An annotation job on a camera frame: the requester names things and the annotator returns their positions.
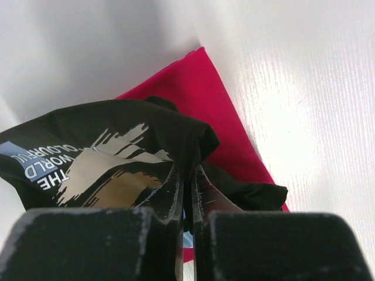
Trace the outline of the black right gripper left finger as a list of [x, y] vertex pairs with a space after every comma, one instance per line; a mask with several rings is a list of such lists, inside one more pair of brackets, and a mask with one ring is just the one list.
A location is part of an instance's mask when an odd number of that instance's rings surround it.
[[183, 217], [183, 178], [175, 165], [164, 183], [137, 207], [149, 208], [163, 224], [179, 224]]

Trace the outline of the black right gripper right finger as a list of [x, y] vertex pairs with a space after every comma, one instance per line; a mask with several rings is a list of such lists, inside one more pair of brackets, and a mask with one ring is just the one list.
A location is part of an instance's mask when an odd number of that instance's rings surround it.
[[195, 224], [207, 224], [206, 221], [209, 215], [215, 211], [227, 213], [244, 212], [210, 182], [201, 165], [195, 170], [191, 191], [192, 217]]

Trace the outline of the black t-shirt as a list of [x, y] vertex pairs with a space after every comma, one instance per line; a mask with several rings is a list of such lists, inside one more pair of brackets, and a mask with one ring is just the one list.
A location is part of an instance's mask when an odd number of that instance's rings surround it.
[[207, 162], [220, 141], [213, 128], [159, 97], [76, 105], [1, 133], [1, 178], [26, 210], [48, 207], [134, 207], [166, 181], [202, 167], [245, 211], [279, 211], [288, 190], [238, 181]]

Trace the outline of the folded magenta t-shirt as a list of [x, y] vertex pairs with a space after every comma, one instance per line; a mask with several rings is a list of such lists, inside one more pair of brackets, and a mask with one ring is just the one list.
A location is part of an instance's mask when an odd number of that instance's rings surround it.
[[204, 47], [163, 68], [119, 99], [151, 96], [174, 103], [180, 113], [213, 128], [220, 146], [202, 168], [211, 184], [230, 201], [246, 211], [287, 211], [287, 188], [275, 185], [257, 155]]

